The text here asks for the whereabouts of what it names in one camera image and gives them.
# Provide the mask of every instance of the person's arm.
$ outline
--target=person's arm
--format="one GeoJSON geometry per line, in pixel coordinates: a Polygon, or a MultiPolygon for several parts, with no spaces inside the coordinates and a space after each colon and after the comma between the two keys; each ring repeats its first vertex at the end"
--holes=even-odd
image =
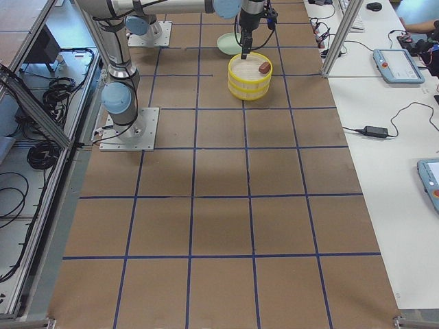
{"type": "Polygon", "coordinates": [[[407,32],[429,33],[435,30],[434,22],[436,22],[436,19],[432,19],[430,21],[417,23],[417,24],[405,24],[403,19],[401,19],[401,22],[407,32]]]}

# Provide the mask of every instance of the white table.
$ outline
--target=white table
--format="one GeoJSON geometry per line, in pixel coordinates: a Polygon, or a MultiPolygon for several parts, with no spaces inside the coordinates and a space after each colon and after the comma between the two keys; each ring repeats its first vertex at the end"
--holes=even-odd
{"type": "MultiPolygon", "coordinates": [[[[341,14],[323,20],[335,33],[341,14]]],[[[388,33],[402,29],[392,6],[380,1],[383,9],[371,12],[362,6],[364,33],[350,33],[347,40],[364,43],[371,49],[389,48],[388,33]]],[[[332,13],[329,5],[309,5],[309,16],[332,13]]],[[[398,33],[392,34],[394,48],[398,33]]],[[[390,118],[413,101],[435,108],[439,125],[437,77],[424,70],[420,86],[389,85],[381,78],[372,53],[361,45],[346,43],[348,54],[339,58],[330,72],[329,83],[342,124],[351,128],[375,125],[389,128],[390,118]]],[[[439,158],[439,132],[428,122],[429,108],[413,105],[395,123],[400,136],[394,140],[366,138],[346,132],[361,188],[383,255],[390,284],[400,309],[439,308],[439,214],[434,210],[416,171],[422,158],[439,158]]]]}

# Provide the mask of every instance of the tablet device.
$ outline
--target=tablet device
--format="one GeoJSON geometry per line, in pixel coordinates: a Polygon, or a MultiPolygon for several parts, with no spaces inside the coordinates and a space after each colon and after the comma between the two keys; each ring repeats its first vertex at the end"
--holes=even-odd
{"type": "Polygon", "coordinates": [[[389,84],[422,84],[424,76],[405,49],[375,49],[373,59],[389,84]]]}
{"type": "Polygon", "coordinates": [[[439,158],[419,160],[418,173],[424,184],[424,191],[439,212],[439,158]]]}

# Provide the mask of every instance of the keyboard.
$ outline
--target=keyboard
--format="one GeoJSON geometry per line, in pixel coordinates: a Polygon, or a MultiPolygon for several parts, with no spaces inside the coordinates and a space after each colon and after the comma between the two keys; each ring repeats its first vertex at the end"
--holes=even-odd
{"type": "MultiPolygon", "coordinates": [[[[338,0],[338,3],[340,5],[342,13],[344,14],[346,12],[346,9],[348,8],[349,0],[338,0]]],[[[364,23],[360,15],[357,15],[355,17],[355,21],[352,24],[351,30],[349,32],[364,32],[364,23]]]]}

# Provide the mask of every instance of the brown object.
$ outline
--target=brown object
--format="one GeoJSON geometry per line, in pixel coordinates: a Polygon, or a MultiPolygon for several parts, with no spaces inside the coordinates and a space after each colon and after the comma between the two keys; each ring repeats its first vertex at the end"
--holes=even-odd
{"type": "Polygon", "coordinates": [[[261,72],[262,74],[267,74],[271,68],[272,68],[272,66],[269,62],[264,62],[259,67],[259,72],[261,72]]]}

